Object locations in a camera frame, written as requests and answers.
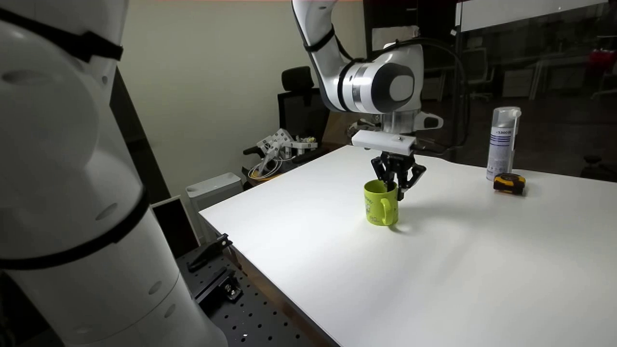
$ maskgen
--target table surface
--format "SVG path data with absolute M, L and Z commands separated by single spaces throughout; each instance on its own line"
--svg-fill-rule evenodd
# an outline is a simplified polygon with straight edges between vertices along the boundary
M 519 170 L 512 196 L 417 156 L 399 223 L 377 227 L 378 154 L 343 147 L 201 215 L 343 347 L 615 345 L 616 184 Z

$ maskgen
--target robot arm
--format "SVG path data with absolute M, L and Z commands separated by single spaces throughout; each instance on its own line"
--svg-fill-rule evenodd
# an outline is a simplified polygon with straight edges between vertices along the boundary
M 317 71 L 324 103 L 332 111 L 382 114 L 382 131 L 359 131 L 353 144 L 383 151 L 371 161 L 375 174 L 399 195 L 413 186 L 426 168 L 413 157 L 416 130 L 441 128 L 443 120 L 420 111 L 424 58 L 419 44 L 400 46 L 373 61 L 343 61 L 334 34 L 332 9 L 336 1 L 293 0 L 304 47 Z

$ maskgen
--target spray can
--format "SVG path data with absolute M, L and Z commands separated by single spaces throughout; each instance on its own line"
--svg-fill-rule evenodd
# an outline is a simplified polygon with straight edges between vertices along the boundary
M 521 109 L 518 107 L 498 107 L 493 111 L 487 180 L 493 181 L 496 175 L 512 172 L 519 117 Z

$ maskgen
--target green mug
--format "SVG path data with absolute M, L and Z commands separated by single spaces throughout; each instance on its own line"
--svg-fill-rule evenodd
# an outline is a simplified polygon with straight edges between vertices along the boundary
M 399 221 L 398 187 L 388 191 L 380 180 L 373 180 L 364 185 L 364 203 L 366 219 L 375 225 L 392 225 Z

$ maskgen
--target tape measure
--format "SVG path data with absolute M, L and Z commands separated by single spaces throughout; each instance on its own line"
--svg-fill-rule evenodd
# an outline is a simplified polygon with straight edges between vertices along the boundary
M 523 195 L 525 189 L 525 178 L 513 173 L 502 173 L 495 176 L 493 189 L 503 193 Z

